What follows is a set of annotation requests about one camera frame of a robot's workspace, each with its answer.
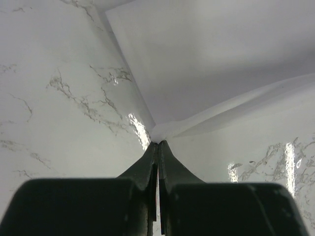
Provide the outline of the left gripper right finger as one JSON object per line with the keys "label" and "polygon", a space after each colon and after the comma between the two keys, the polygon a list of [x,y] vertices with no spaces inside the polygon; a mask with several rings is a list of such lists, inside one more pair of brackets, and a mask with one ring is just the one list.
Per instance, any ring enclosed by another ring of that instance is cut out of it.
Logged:
{"label": "left gripper right finger", "polygon": [[275,183],[206,183],[168,143],[158,145],[161,234],[164,236],[306,236],[290,193]]}

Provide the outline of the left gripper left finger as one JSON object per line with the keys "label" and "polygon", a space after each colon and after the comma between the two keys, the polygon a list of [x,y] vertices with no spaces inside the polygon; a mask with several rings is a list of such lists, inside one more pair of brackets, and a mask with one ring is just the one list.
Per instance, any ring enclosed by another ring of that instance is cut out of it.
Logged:
{"label": "left gripper left finger", "polygon": [[116,178],[38,178],[15,192],[3,236],[151,236],[158,145]]}

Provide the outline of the white t shirt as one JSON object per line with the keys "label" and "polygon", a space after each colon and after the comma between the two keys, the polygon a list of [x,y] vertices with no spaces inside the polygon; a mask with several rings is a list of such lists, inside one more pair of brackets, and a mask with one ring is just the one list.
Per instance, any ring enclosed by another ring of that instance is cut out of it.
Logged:
{"label": "white t shirt", "polygon": [[199,135],[315,94],[312,0],[97,0],[151,115]]}

